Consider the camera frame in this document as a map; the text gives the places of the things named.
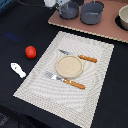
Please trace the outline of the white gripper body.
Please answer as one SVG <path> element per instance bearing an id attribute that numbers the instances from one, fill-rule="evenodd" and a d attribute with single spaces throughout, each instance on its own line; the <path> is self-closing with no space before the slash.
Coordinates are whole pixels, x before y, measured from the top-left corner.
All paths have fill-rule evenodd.
<path id="1" fill-rule="evenodd" d="M 68 4 L 70 0 L 44 0 L 44 4 L 46 7 L 56 7 L 57 9 L 60 9 L 61 7 Z"/>

